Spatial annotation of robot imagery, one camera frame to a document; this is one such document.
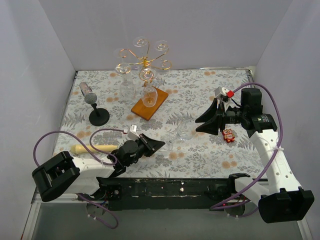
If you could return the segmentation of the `ribbed clear wine glass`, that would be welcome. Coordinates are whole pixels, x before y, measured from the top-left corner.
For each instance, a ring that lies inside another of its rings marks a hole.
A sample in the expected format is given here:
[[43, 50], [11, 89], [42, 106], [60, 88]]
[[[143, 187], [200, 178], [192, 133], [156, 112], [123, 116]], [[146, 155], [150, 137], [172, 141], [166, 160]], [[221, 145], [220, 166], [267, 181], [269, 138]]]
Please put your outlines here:
[[136, 87], [133, 82], [131, 73], [122, 73], [122, 82], [120, 84], [119, 90], [120, 95], [127, 101], [133, 101], [136, 97]]

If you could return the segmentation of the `round clear wine glass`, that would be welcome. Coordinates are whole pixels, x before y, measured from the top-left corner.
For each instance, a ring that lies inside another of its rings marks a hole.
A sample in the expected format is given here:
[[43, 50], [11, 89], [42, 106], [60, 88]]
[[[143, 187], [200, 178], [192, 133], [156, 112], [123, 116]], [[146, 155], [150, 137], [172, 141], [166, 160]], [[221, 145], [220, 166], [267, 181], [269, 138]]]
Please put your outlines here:
[[128, 55], [129, 55], [129, 51], [125, 48], [117, 48], [114, 51], [114, 55], [116, 58], [119, 58], [121, 60], [121, 62], [115, 66], [115, 71], [119, 74], [130, 73], [132, 70], [131, 65], [129, 63], [125, 62], [125, 60], [127, 59]]

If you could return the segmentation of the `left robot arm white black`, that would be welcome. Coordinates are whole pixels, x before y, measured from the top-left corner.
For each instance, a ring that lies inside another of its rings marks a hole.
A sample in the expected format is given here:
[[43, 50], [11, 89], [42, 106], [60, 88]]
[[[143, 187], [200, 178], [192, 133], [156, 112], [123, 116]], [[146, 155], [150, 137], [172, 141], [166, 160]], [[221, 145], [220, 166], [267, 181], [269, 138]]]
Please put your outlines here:
[[118, 177], [141, 157], [151, 157], [164, 145], [165, 142], [142, 133], [112, 151], [106, 161], [75, 157], [62, 151], [39, 165], [31, 175], [43, 202], [53, 201], [63, 194], [86, 194], [101, 200], [107, 191], [98, 178]]

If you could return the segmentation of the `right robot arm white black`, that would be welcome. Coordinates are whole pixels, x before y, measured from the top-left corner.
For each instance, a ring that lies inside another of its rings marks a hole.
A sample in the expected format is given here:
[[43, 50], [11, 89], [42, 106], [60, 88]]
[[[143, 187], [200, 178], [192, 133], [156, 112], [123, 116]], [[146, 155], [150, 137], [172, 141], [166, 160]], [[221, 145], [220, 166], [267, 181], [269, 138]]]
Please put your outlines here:
[[256, 148], [264, 166], [261, 174], [252, 179], [246, 173], [228, 177], [226, 192], [229, 198], [211, 207], [211, 210], [228, 208], [227, 202], [243, 195], [257, 206], [265, 223], [301, 221], [315, 201], [311, 190], [303, 189], [294, 176], [284, 150], [282, 122], [263, 112], [262, 92], [258, 88], [243, 88], [240, 105], [231, 107], [234, 92], [224, 87], [214, 91], [211, 106], [196, 123], [199, 133], [218, 135], [229, 139], [226, 125], [240, 124]]

